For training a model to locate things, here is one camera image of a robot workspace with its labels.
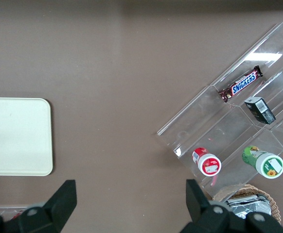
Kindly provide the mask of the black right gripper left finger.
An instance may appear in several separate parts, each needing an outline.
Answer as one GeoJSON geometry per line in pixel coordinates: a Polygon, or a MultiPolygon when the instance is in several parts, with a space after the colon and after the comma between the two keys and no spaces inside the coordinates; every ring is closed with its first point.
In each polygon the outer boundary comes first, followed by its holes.
{"type": "Polygon", "coordinates": [[[77,205],[76,182],[66,180],[43,206],[33,206],[4,224],[5,233],[59,233],[77,205]]]}

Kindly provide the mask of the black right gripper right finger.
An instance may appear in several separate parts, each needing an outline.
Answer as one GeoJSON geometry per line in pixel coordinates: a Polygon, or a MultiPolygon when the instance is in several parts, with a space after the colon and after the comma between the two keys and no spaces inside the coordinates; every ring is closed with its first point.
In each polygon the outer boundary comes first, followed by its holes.
{"type": "Polygon", "coordinates": [[[186,205],[191,222],[182,233],[233,233],[230,213],[220,205],[211,205],[196,180],[186,181],[186,205]]]}

